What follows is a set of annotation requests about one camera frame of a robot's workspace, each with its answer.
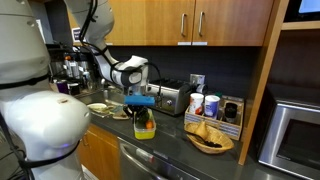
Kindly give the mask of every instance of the dishwasher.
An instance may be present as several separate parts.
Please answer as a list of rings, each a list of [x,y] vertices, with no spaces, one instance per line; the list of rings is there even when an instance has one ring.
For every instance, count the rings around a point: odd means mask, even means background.
[[[119,149],[122,180],[199,180],[121,138]]]

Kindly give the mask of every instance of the electrical outlet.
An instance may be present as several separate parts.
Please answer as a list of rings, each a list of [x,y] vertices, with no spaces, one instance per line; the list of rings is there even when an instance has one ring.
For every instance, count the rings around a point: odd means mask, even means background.
[[[200,74],[190,74],[190,84],[192,85],[198,85],[198,84],[204,84],[205,75]]]

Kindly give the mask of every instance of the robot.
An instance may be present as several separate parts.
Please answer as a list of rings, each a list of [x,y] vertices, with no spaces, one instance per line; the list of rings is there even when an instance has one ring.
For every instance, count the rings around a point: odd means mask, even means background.
[[[132,56],[118,62],[105,48],[104,37],[114,24],[108,1],[65,3],[85,32],[82,36],[95,54],[101,76],[141,94],[148,60]],[[50,59],[28,1],[1,0],[0,4],[0,122],[25,145],[26,157],[18,160],[26,179],[85,179],[74,150],[88,128],[90,111],[72,96],[49,87]]]

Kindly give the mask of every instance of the silver toaster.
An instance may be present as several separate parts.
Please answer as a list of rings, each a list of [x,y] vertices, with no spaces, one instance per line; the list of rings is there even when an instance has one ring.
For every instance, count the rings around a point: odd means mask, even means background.
[[[156,97],[159,92],[159,86],[160,80],[150,82],[147,85],[146,95]],[[161,98],[155,98],[156,104],[150,108],[172,116],[184,113],[190,103],[191,91],[192,88],[188,82],[174,79],[162,79]]]

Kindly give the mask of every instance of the lower cabinet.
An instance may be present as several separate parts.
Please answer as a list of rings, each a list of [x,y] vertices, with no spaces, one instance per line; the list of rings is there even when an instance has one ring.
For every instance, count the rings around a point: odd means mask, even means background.
[[[118,139],[91,124],[77,149],[80,162],[99,180],[121,179]]]

